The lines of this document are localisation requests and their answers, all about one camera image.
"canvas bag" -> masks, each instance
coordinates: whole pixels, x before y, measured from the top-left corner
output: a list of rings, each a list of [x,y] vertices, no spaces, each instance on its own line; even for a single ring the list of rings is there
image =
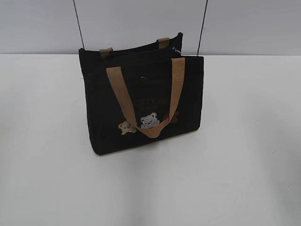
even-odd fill
[[[96,154],[199,128],[204,60],[181,49],[182,33],[128,50],[79,50]]]

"black cable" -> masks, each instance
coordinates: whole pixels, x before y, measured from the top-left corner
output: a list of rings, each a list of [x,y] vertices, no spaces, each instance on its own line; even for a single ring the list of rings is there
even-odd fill
[[[206,16],[206,11],[207,11],[207,5],[208,5],[208,0],[206,0],[205,10],[204,10],[204,17],[203,17],[203,23],[202,23],[202,29],[201,29],[201,34],[199,36],[199,41],[198,41],[198,52],[199,52],[199,47],[201,45],[201,39],[202,39],[202,33],[203,33],[203,28],[204,28],[204,22],[205,22],[205,16]]]
[[[73,0],[73,4],[74,4],[75,13],[76,13],[77,24],[79,25],[79,16],[77,15],[77,10],[76,10],[76,6],[75,6],[74,0]],[[79,25],[79,32],[80,32],[81,43],[83,44],[83,48],[85,49],[84,41],[83,41],[83,36],[81,34],[80,25]]]

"bear face patch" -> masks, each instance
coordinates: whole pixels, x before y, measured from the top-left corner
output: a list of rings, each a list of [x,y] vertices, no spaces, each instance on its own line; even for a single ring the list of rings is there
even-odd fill
[[[142,117],[140,120],[142,122],[141,128],[143,129],[156,127],[160,123],[160,121],[157,119],[157,113],[155,112],[145,117]]]
[[[121,134],[125,135],[126,133],[135,133],[137,132],[136,128],[131,125],[128,121],[124,121],[123,123],[118,125],[119,129],[121,129]]]

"tan strap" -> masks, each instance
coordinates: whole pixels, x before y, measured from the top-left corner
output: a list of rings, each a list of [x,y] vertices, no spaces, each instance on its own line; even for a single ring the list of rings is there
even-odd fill
[[[106,49],[100,49],[100,50],[99,50],[100,58],[101,58],[102,60],[105,60],[111,51],[113,51],[113,48],[112,48],[112,47],[106,48]]]
[[[158,39],[159,48],[169,47],[169,38]]]
[[[125,119],[132,124],[137,130],[147,135],[150,138],[157,138],[162,129],[169,124],[179,104],[180,95],[183,88],[184,76],[185,76],[185,58],[172,59],[172,87],[169,106],[169,117],[162,121],[158,126],[143,129],[138,127],[136,122],[136,116],[134,106],[131,97],[128,93],[126,83],[122,76],[121,67],[110,67],[106,69],[107,75],[115,93],[115,96],[119,102],[122,113]]]

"grey wall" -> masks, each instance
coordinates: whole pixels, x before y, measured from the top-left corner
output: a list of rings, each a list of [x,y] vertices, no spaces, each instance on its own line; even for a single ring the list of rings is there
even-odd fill
[[[206,0],[75,0],[86,49],[130,48],[184,32],[196,54]],[[209,0],[201,54],[300,55],[300,0]],[[0,53],[81,47],[72,0],[0,1]]]

